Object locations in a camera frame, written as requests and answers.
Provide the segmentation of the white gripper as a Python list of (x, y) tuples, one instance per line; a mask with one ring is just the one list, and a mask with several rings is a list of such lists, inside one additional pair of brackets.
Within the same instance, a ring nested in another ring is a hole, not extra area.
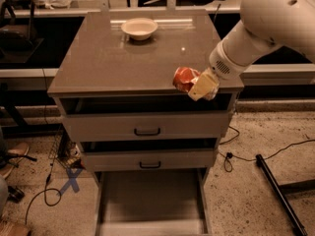
[(227, 56), (222, 41), (210, 54), (209, 63), (215, 72), (210, 68), (205, 70), (188, 92), (195, 101), (201, 98), (212, 100), (216, 97), (220, 87), (218, 76), (223, 80), (233, 80), (247, 69), (247, 66), (238, 65)]

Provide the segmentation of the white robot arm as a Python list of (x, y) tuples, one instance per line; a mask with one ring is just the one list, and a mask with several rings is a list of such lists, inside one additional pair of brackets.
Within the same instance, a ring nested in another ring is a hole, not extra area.
[(314, 0), (242, 0), (240, 21), (209, 56), (210, 67), (188, 95), (213, 99), (221, 80), (234, 80), (259, 58), (289, 47), (315, 62)]

